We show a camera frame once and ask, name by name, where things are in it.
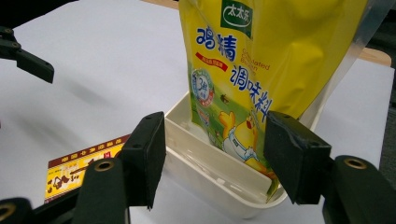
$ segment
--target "small product box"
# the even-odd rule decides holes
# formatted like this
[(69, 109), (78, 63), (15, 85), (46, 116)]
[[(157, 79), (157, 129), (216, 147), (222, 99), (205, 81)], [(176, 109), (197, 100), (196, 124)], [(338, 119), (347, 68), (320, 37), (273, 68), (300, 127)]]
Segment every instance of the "small product box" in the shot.
[(87, 166), (102, 158), (114, 158), (128, 137), (129, 134), (49, 161), (44, 203), (80, 187)]

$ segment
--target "metal screw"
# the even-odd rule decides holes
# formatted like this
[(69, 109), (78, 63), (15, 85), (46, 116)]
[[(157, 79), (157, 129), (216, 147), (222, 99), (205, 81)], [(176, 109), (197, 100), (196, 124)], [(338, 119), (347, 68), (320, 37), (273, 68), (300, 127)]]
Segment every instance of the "metal screw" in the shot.
[(14, 47), (14, 48), (19, 48), (21, 45), (20, 44), (18, 44), (17, 42), (13, 42), (12, 44), (12, 47)]
[(114, 162), (113, 161), (102, 161), (95, 165), (95, 171), (103, 172), (113, 168)]
[(346, 158), (344, 163), (352, 168), (364, 170), (367, 168), (367, 165), (364, 161), (353, 159), (353, 158)]

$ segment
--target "chicken essence package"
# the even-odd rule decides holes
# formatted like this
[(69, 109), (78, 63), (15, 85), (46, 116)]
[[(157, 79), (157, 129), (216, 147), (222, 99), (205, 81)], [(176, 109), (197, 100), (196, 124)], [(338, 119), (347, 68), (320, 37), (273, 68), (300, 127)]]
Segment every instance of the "chicken essence package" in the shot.
[(263, 156), (266, 115), (304, 113), (344, 58), (365, 6), (364, 0), (179, 1), (191, 121), (214, 146), (271, 178), (269, 198), (279, 182)]

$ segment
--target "white table surface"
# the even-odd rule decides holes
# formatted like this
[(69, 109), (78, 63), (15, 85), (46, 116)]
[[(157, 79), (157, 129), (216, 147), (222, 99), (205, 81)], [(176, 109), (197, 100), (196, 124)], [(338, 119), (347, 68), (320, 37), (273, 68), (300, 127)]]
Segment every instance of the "white table surface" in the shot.
[[(44, 201), (48, 161), (130, 133), (188, 90), (178, 11), (136, 0), (67, 4), (14, 29), (22, 47), (55, 68), (52, 85), (0, 60), (0, 199)], [(316, 133), (332, 157), (378, 166), (393, 69), (357, 60), (336, 88)], [(321, 205), (286, 199), (253, 219), (214, 209), (165, 170), (154, 208), (133, 223), (323, 223)]]

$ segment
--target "white plastic tray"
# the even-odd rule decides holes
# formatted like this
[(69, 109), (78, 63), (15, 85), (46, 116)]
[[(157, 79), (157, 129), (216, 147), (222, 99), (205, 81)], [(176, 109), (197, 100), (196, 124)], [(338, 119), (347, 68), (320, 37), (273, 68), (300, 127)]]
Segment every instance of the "white plastic tray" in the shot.
[(280, 188), (267, 203), (271, 180), (209, 144), (208, 137), (190, 122), (187, 93), (165, 115), (165, 169), (200, 196), (223, 211), (241, 217), (255, 217), (262, 209), (281, 203), (286, 191)]

